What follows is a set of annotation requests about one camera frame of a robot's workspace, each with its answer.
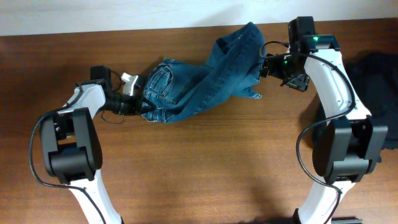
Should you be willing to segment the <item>blue denim jeans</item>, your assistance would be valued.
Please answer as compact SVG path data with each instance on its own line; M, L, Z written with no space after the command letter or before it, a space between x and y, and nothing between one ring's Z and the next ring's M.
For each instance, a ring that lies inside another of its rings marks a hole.
M146 82L144 98L155 110L142 116L148 122L176 123L212 109L231 96L260 99L253 88L260 82L265 40L252 22L213 45L204 65L165 58Z

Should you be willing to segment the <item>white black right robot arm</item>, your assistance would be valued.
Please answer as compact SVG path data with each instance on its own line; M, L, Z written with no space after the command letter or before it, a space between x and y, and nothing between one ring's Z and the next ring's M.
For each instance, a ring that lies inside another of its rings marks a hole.
M289 42L284 54L267 54L260 75L282 80L283 85L306 91L309 81L317 89L325 118L305 128L295 145L317 126L325 125L313 145L312 175L299 161L302 170L313 180L305 202L294 211L291 223L361 223L357 218L333 219L337 207L356 183L370 174L379 161L387 126L376 125L371 112L354 90L343 65L340 46L334 35L317 34L311 16L297 17L288 24Z

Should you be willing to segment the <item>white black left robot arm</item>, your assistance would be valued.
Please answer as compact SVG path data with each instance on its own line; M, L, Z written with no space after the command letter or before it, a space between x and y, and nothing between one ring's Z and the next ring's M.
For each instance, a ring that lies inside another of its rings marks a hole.
M68 189L89 223L123 223L106 191L101 175L103 153L93 118L110 111L125 116L155 109L141 90L145 78L122 73L113 88L114 71L103 65L90 68L90 80L78 82L72 97L59 109L43 114L34 127L40 133L44 167L57 184L40 184Z

